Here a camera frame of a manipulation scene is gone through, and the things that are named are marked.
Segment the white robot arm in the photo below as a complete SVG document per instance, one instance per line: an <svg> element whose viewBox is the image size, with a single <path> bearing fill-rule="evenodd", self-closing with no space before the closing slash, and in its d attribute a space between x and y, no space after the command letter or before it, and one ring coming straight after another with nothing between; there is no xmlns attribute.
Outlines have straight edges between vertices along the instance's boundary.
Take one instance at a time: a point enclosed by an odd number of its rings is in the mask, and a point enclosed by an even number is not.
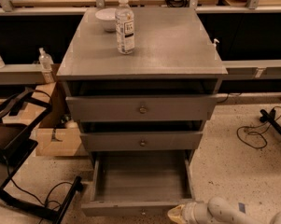
<svg viewBox="0 0 281 224"><path fill-rule="evenodd" d="M180 204L170 209L167 216L176 224L262 224L218 196L207 203Z"/></svg>

